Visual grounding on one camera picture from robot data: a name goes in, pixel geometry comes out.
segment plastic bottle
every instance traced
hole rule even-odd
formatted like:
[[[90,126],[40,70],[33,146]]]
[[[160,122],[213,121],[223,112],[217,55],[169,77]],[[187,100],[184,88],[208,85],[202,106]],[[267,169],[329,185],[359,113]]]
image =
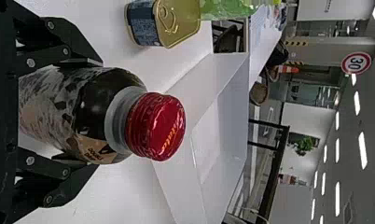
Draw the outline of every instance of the plastic bottle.
[[[123,69],[45,68],[21,77],[19,90],[20,130],[82,161],[166,161],[185,134],[181,103]]]

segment potted plant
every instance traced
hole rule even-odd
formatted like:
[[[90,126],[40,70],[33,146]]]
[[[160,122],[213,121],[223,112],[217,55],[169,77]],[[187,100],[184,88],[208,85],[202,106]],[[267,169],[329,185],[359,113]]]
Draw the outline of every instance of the potted plant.
[[[313,140],[311,137],[305,137],[295,143],[295,151],[300,156],[305,156],[307,152],[313,150]]]

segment tin can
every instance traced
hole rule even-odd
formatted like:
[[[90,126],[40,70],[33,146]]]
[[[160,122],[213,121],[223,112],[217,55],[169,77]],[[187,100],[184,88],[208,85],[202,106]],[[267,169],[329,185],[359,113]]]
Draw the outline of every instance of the tin can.
[[[132,40],[141,46],[170,49],[201,26],[199,0],[135,0],[125,15]]]

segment red bottle cap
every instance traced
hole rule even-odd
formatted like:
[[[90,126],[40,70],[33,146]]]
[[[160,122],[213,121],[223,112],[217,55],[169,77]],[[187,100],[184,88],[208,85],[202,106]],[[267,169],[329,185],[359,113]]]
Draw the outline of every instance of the red bottle cap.
[[[132,106],[125,139],[137,156],[166,161],[181,145],[185,129],[186,116],[181,102],[170,95],[150,92]]]

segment bolt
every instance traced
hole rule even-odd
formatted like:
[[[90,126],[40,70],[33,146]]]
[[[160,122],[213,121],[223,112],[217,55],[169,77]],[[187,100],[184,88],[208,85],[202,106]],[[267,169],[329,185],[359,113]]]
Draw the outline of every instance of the bolt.
[[[45,199],[45,203],[46,204],[50,204],[53,202],[53,197],[51,195],[49,195],[46,199]]]
[[[27,165],[33,165],[34,162],[35,162],[35,158],[34,157],[28,157],[26,162],[27,162]]]
[[[10,143],[7,145],[7,152],[14,152],[16,150],[16,145]]]
[[[15,78],[17,78],[16,74],[13,73],[13,72],[8,72],[8,73],[7,73],[7,77],[8,77],[9,79],[15,79]]]
[[[27,65],[29,67],[35,67],[35,61],[34,61],[34,59],[27,59]]]
[[[63,49],[62,53],[65,54],[65,55],[68,55],[69,54],[69,50],[68,49]]]
[[[65,169],[62,171],[62,175],[63,176],[68,176],[69,175],[69,170],[68,169]]]
[[[48,28],[50,30],[53,30],[54,29],[54,23],[52,21],[48,21]]]

